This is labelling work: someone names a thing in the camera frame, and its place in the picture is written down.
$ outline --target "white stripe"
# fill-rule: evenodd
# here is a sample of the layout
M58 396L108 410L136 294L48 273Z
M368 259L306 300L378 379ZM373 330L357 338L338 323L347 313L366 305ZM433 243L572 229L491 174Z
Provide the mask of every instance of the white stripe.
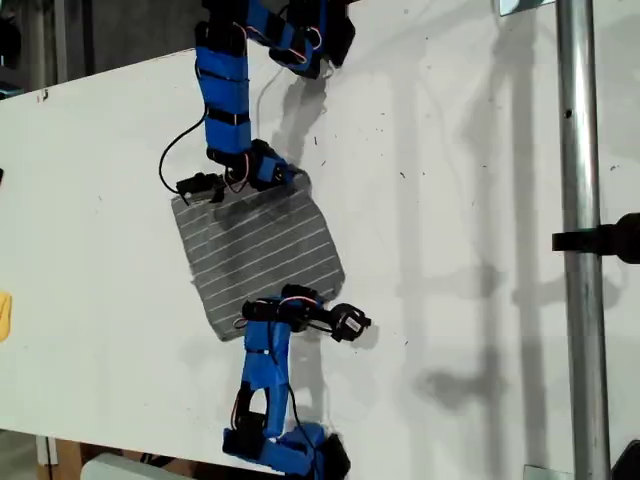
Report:
M322 280L324 280L327 277L330 277L333 274L336 274L340 271L339 268L335 269L333 272L331 273L327 273L326 275L321 276L320 278L316 278L313 282L309 282L307 283L305 286L308 287L309 285L313 285L314 283L318 283L321 282Z
M247 195L246 197L242 197L240 200L236 200L235 202L229 202L225 205L222 205L216 209L214 209L214 212L217 212L218 210L222 210L224 208L230 207L231 205L235 205L236 203L240 203L240 202L244 202L245 200L248 200L250 198L255 197L256 195L260 195L261 193L265 193L265 192L254 192L251 195ZM175 198L174 200L180 200L182 201L182 197L178 197ZM183 213L187 213L189 210L191 210L192 208L196 208L202 205L202 202L206 201L207 205L210 205L209 200L205 200L204 198L202 200L198 200L196 203L192 203L191 205L189 205L189 207L187 207L186 209L184 209L183 211L181 211L180 213L176 214L176 217L179 217L180 215L182 215Z
M249 223L251 220L255 220L255 219L256 219L256 218L258 218L260 215L265 214L265 213L267 213L267 212L269 212L269 211L273 210L277 205L280 205L281 203L286 202L286 201L287 201L287 200L289 200L290 198L293 198L293 197L295 197L296 195L298 195L299 193L301 193L301 190L297 191L296 193L294 193L294 194L293 194L293 195L291 195L290 197L283 198L282 200L279 200L279 201L277 201L276 203L271 204L271 205L269 206L269 208L267 208L266 210L262 210L262 211L259 211L259 212L255 213L255 214L251 215L249 218L247 218L247 219L243 220L243 221L242 221L242 222L240 222L240 223L237 223L236 225L234 225L233 227L231 227L229 230L225 230L224 232L219 233L219 234L218 234L218 235L216 235L215 237L211 237L211 238L209 238L209 240L208 240L208 241L215 240L216 238L221 237L222 235L226 235L227 233L232 232L232 231L233 231L233 230L235 230L236 228L241 227L241 226L242 226L242 225L244 225L245 223ZM190 240L190 239L192 239L193 237L195 237L195 236L197 236L197 235L200 235L200 234L201 234L201 233L203 233L203 232L206 232L206 231L209 229L209 227L211 227L211 225L212 225L212 224L209 224L209 225L207 225L206 227L204 227L202 230L198 230L196 233L192 233L192 234L191 234L191 235L189 235L188 237L184 237L184 240L183 240L183 241L184 241L184 242L186 242L187 240Z
M275 255L276 253L280 253L281 251L286 250L287 248L292 247L292 246L294 246L294 245L295 245L295 244L297 244L297 243L303 242L303 241L305 241L305 240L307 240L307 239L309 239L309 238L313 237L314 235L317 235L318 233L322 232L323 230L324 230L324 228L321 228L320 230L316 230L315 232L313 232L313 233L312 233L312 234L310 234L310 235L307 235L306 237L299 238L299 239L298 239L298 240L296 240L295 242L290 243L289 245L286 245L286 246L284 246L284 247L282 247L282 248L279 248L279 249L278 249L278 250L276 250L275 252L271 252L269 255L265 255L264 257L260 257L260 258L258 258L258 259L256 259L256 260L254 260L253 262L250 262L250 263L247 263L247 264L245 264L245 265L242 265L240 268L236 268L235 270L233 270L233 271L231 271L231 272L227 272L227 273L225 273L224 275L220 275L219 277L214 278L213 280L209 280L207 283L203 283L202 285L199 285L199 288L204 288L204 287L206 287L207 285L211 285L212 283L217 282L218 280L220 280L220 279L222 279L222 278L228 277L229 275L233 275L234 273L238 273L240 270L243 270L243 269L245 269L245 268L247 268L247 267L250 267L250 266L251 266L251 265L253 265L254 263L261 262L261 261L262 261L262 260L264 260L265 258L269 258L269 257L271 257L272 255Z
M232 333L234 333L234 332L241 332L241 331L242 331L242 330L237 329L237 328L234 328L234 329L232 329L232 330L225 330L224 332L222 332L222 333L220 334L220 336L221 336L221 337L226 337L226 336L228 336L228 335L230 335L230 334L232 334Z
M233 300L231 300L231 301L229 301L229 302L227 302L227 303L223 303L222 305L218 305L216 308L212 308L211 310L207 310L207 312L214 312L214 311L218 310L219 308L226 307L227 305L231 305L233 302L237 302L238 300L242 300L243 298L250 297L250 296L252 296L253 294L258 293L258 292L260 292L260 291L262 291L262 290L265 290L265 289L267 289L267 288L269 288L269 287L272 287L272 286L274 286L274 285L278 285L279 283L282 283L284 280L287 280L287 279L289 279L289 278L291 278L291 277L295 277L296 275L300 275L301 273L304 273L304 272L306 272L307 270L311 270L312 268L315 268L315 267L317 267L318 265L322 265L322 264L323 264L324 262L326 262L327 260L331 260L332 258L336 258L336 256L337 256L337 255L331 255L330 257L327 257L327 258L325 258L324 260L322 260L322 261L320 261L320 262L318 262L318 263L316 263L316 264L314 264L314 265L311 265L310 267L303 268L303 269L302 269L302 270L300 270L299 272L291 273L291 274L286 275L286 276L284 276L284 277L282 277L282 278L279 278L279 279L278 279L278 280L276 280L275 282L271 282L271 283L269 283L268 285L263 285L262 287L260 287L260 288L258 288L258 289L256 289L256 290L254 290L253 292L249 292L249 293L247 293L246 295L242 295L241 297L234 298Z
M218 253L220 250L224 250L225 248L227 248L227 247L229 247L229 246L233 245L234 243L238 243L240 240L244 240L245 238L247 238L247 237L248 237L248 236L250 236L250 235L253 235L253 234L254 234L254 233L256 233L256 232L259 232L259 231L261 231L261 230L264 230L265 228L267 228L267 227L269 227L269 226L273 225L274 223L276 223L277 221L282 220L283 218L286 218L286 217L288 217L289 215L293 215L294 213L297 213L297 212L299 212L300 210L303 210L303 209L307 208L307 207L308 207L308 206L310 206L310 205L313 205L313 203L307 203L307 204L305 204L305 205L301 205L300 207L296 208L295 210L293 210L293 211L291 211L291 212L289 212L289 213L285 213L284 215L282 215L282 216L280 216L280 217L278 217L278 218L276 218L276 219L274 219L274 220L271 220L269 223L265 223L262 227L260 227L260 228L256 228L255 230L251 230L251 231L250 231L249 233L247 233L246 235L243 235L242 237L235 239L233 242L229 242L229 243L227 243L227 244L223 245L222 247L220 247L220 248L218 248L218 249L214 250L213 252L208 253L208 254L207 254L207 255L205 255L204 257L199 258L198 260L196 260L195 262L193 262L193 265L195 265L195 264L196 264L196 263L198 263L198 262L201 262L202 260L204 260L204 259L206 259L206 258L209 258L211 255L214 255L214 254ZM196 245L195 247L190 248L189 250L187 250L187 253L192 252L192 251L193 251L193 250L195 250L196 248L200 248L200 247L202 247L202 246L204 246L204 245L207 245L208 243L209 243L209 240L207 240L206 242L202 242L202 243L200 243L200 244Z
M224 322L225 320L229 320L230 318L233 318L233 317L237 318L237 317L240 317L240 316L242 316L242 312L240 312L240 313L232 313L231 315L228 315L228 316L226 316L224 318L217 319L215 322L211 322L211 325L217 325L219 323Z
M334 274L339 273L339 272L340 272L340 269L338 268L338 269L334 270L333 272L328 273L327 275L323 275L322 277L318 278L317 280L314 280L313 282L308 283L306 286L309 286L309 285L312 285L314 283L317 283L317 282L319 282L321 280L324 280L325 278L330 277L331 275L334 275ZM332 291L334 291L334 289L333 288L329 288L329 289L325 290L324 292L320 293L320 296L324 297L327 293L331 293ZM219 323L222 323L225 320L229 320L230 318L237 318L240 315L242 315L242 312L240 312L240 313L232 313L231 315L227 315L226 317L216 319L216 321L212 322L211 325L218 325ZM231 333L234 330L235 330L235 328L232 329L232 330L228 330L225 333L223 333L223 335L226 334L226 333Z
M221 293L226 292L227 290L231 290L232 288L236 288L238 285L242 285L243 283L250 282L251 280L254 280L254 279L258 278L258 277L264 275L265 273L269 273L270 271L275 270L276 268L280 268L280 267L283 267L283 266L285 266L285 265L287 265L287 264L289 264L291 262L295 262L299 258L305 257L305 256L309 255L310 253L315 252L316 250L320 250L321 248L326 247L327 245L331 245L331 242L324 242L322 245L318 245L317 247L312 248L311 250L307 250L306 252L301 253L297 257L290 258L286 262L282 262L281 264L276 265L275 267L268 268L268 269L266 269L266 270L264 270L264 271L262 271L260 273L257 273L255 275L249 277L249 278L246 278L246 279L242 280L241 282L238 282L238 283L236 283L234 285L231 285L230 287L223 288L222 290L214 293L213 295L209 295L208 297L205 297L204 300L207 301L207 300L209 300L209 299L211 299L213 297L216 297L216 296L220 295Z
M265 243L269 243L271 240L274 240L274 239L276 239L276 238L278 238L278 237L281 237L281 236L282 236L282 235L284 235L285 233L288 233L288 232L290 232L291 230L295 230L296 228L298 228L298 227L300 227L300 226L304 225L305 223L309 223L309 222L311 222L311 221L315 220L315 219L316 219L316 218L318 218L319 216L320 216L320 214L315 215L315 216L313 216L313 217L311 217L311 218L308 218L308 219L304 220L303 222L300 222L300 223L298 223L297 225L294 225L293 227L287 228L286 230L284 230L284 231L282 231L282 232L278 233L277 235L275 235L275 236L273 236L273 237L267 238L266 240L263 240L262 242L260 242L260 243L258 243L258 244L256 244L256 245L252 245L252 246L250 246L249 248L247 248L246 250L243 250L242 252L240 252L240 253L236 253L236 254L235 254L235 255L233 255L232 257L227 258L227 259L226 259L226 260L224 260L223 262L220 262L220 263L218 263L217 265L215 265L215 266L213 266L213 267L211 267L211 268L208 268L208 269L206 269L206 270L203 270L202 272L198 272L198 273L196 273L196 274L194 275L194 278L195 278L195 277L197 277L198 275L201 275L201 274L205 273L205 272L208 272L208 271L210 271L210 270L213 270L214 268L218 268L218 267L220 267L220 266L224 265L225 263L230 262L230 261L231 261L231 260L233 260L234 258L239 257L240 255L244 255L245 253L247 253L247 252L248 252L248 251L250 251L250 250L253 250L254 248L261 247L261 246L262 246L262 245L264 245ZM199 258L198 260L196 260L195 262L193 262L193 264L191 265L191 268L193 268L193 266L194 266L196 263L200 262L201 260L204 260L205 258L206 258L206 256L205 256L205 257L202 257L202 258Z
M261 261L261 260L264 260L265 258L268 258L268 257L270 257L271 255L275 255L276 253L281 252L281 251L282 251L282 250L284 250L285 248L292 247L292 246L293 246L293 245L295 245L296 243L300 243L300 242L302 242L302 241L304 241L304 240L307 240L307 239L309 239L309 238L313 237L314 235L317 235L318 233L320 233L320 232L322 232L322 231L324 231L324 230L325 230L324 228L321 228L321 229L319 229L319 230L316 230L315 232L313 232L313 233L311 233L311 234L307 235L306 237L299 238L299 239L297 239L295 242L290 243L289 245L286 245L286 246L284 246L284 247L282 247L282 248L279 248L278 250L276 250L276 251L274 251L274 252L271 252L271 253L269 253L268 255L264 255L263 257L260 257L260 258L258 258L257 260L254 260L254 261L253 261L253 262L251 262L251 263L247 263L246 265L243 265L242 267L240 267L240 268L239 268L239 269L237 269L237 270L234 270L234 271L232 271L232 272L228 272L228 273L226 273L225 275L223 275L223 277L226 277L227 275L230 275L230 274L232 274L232 273L235 273L235 272L237 272L238 270L242 270L243 268L248 267L249 265L253 265L253 264L254 264L254 263L256 263L256 262L259 262L259 261ZM233 257L226 259L224 262L220 262L220 263L218 263L217 265L215 265L215 266L213 266L213 267L211 267L211 268L207 268L206 270L203 270L202 272L198 272L196 275L194 275L194 277L193 277L193 278L196 278L196 277L198 277L199 275L202 275L202 274L204 274L204 273L210 272L211 270L214 270L214 269L218 268L220 265L224 265L225 263L228 263L229 261L233 260L233 259L234 259L235 257L237 257L238 255L242 255L242 254L244 254L244 253L248 252L249 250L252 250L253 248L255 248L255 247L257 247L257 246L260 246L260 245L262 245L262 244L264 244L264 243L267 243L267 242L269 242L269 241L273 240L274 238L276 238L276 237L268 238L267 240L264 240L264 241L260 242L258 245L254 245L253 247L248 248L248 249L247 249L247 250L245 250L244 252L240 252L240 253L238 253L238 254L234 255ZM199 285L199 287L205 287L206 285L209 285L209 283L215 282L215 281L216 281L216 280L218 280L219 278L222 278L222 277L218 277L218 278L216 278L216 279L214 279L214 280L211 280L211 281L209 281L209 282L207 282L207 283L205 283L205 284L203 284L203 285Z
M202 214L202 215L200 215L199 217L196 217L196 218L194 218L193 220L189 220L187 223L183 223L182 225L178 225L178 226L179 226L179 227L180 227L180 229L182 230L182 229L183 229L183 228L185 228L187 225L191 225L192 223L197 222L198 220L200 220L200 219L201 219L201 218L203 218L203 217L208 217L208 216L209 216L209 213L211 213L211 212L203 213L203 214Z

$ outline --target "floor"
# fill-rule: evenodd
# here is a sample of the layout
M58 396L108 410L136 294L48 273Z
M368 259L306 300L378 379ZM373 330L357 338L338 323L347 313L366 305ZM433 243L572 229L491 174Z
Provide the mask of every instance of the floor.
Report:
M261 2L278 11L287 0ZM207 18L201 0L93 0L96 72L193 48L193 29Z
M0 431L0 478L37 480L36 441L32 435Z

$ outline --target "black electronic component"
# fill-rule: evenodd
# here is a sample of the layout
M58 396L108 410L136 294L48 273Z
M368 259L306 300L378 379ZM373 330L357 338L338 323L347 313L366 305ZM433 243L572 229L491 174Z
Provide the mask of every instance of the black electronic component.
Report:
M615 225L553 235L554 252L617 255L629 264L640 264L640 213L629 213Z
M640 472L640 440L633 440L614 465L612 480L636 480Z
M342 67L356 36L356 27L351 22L347 4L352 1L332 1L327 5L327 45L325 55L337 68Z
M318 447L318 451L327 459L324 463L325 479L339 479L347 476L351 470L351 460L337 434L329 435L329 438Z
M337 342L345 340L353 342L371 326L371 319L362 310L353 305L341 303L331 310L322 307L323 299L315 290L299 285L286 285L282 289L282 299L296 299L298 301L282 301L281 299L261 298L258 301L245 302L242 307L242 317L254 322L287 323L295 333L315 328L331 334ZM300 301L300 298L312 300L315 303ZM323 323L328 328L317 325Z
M210 173L205 175L202 172L196 173L193 177L181 180L176 184L176 190L185 203L193 195L211 192L210 203L220 203L224 200L224 189L226 184L221 175Z

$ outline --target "yellow object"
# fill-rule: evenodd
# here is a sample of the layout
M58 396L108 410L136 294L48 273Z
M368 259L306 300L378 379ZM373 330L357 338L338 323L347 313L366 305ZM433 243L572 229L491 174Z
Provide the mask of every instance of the yellow object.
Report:
M9 336L11 331L11 295L0 292L0 342Z

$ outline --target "black cable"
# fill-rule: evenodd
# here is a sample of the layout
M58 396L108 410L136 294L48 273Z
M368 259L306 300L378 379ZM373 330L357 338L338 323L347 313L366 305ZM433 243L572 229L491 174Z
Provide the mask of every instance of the black cable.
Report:
M278 363L278 360L276 359L275 354L273 353L273 332L271 331L271 320L267 320L267 343L268 343L268 347L269 347L269 356L271 357L271 360L273 360L273 363L276 364L276 366L279 368L280 364ZM314 470L316 470L318 472L318 475L320 474L320 470L318 470L318 465L316 463L316 447L313 444L313 442L311 441L311 439L309 438L309 435L307 435L307 432L305 431L305 429L302 427L302 422L300 422L300 417L298 417L298 404L296 402L296 396L293 393L293 388L291 388L291 382L289 382L287 380L287 389L289 390L289 395L291 395L291 405L293 407L293 417L296 420L296 423L298 424L298 427L300 428L300 431L302 432L302 435L304 436L304 439L307 441L307 443L309 444L309 446L312 448L313 450L313 461L312 463L312 468Z
M49 448L49 437L44 437L47 442L47 471L49 472L49 480L53 480L53 467L51 466L51 449Z
M246 178L249 178L249 163L248 163L248 162L247 162L247 167L246 167L246 168L247 168ZM231 184L232 184L232 183L237 183L237 182L238 182L238 180L236 180L235 178L233 178L233 177L229 174L229 170L230 170L230 169L229 169L229 167L225 168L225 170L224 170L224 177L225 177L225 181L227 182L227 188L228 188L229 190L231 190L231 191L232 191L233 193L235 193L235 194L241 193L241 192L242 192L242 190L244 190L244 187L246 187L246 186L247 186L247 183L249 183L249 181L248 181L248 180L244 180L244 181L242 182L242 185L240 186L240 188L239 188L238 190L234 190L234 189L233 189L233 187L231 186Z
M196 71L196 77L200 78L200 75L198 74L198 64L197 63L194 64L194 69ZM169 190L171 193L175 193L176 195L179 195L179 192L175 188L170 187L169 184L164 179L164 175L162 174L162 165L164 165L164 159L167 156L167 153L169 153L169 150L171 150L176 143L178 143L180 140L182 140L184 137L186 137L191 132L193 132L196 128L198 128L200 125L202 125L202 123L204 122L205 118L207 118L207 106L206 105L204 106L204 113L202 114L202 118L200 120L198 120L198 123L196 123L192 127L188 128L187 130L182 132L176 138L174 138L173 141L167 146L167 148L164 149L164 152L162 152L162 156L160 157L160 163L158 165L158 176L160 177L160 181L165 186L165 188L167 190Z
M325 333L333 333L333 330L331 330L330 328L325 328L325 327L321 327L320 325L315 325L313 323L311 323L311 321L307 322L307 326L311 327L315 330L319 330L321 332L325 332Z

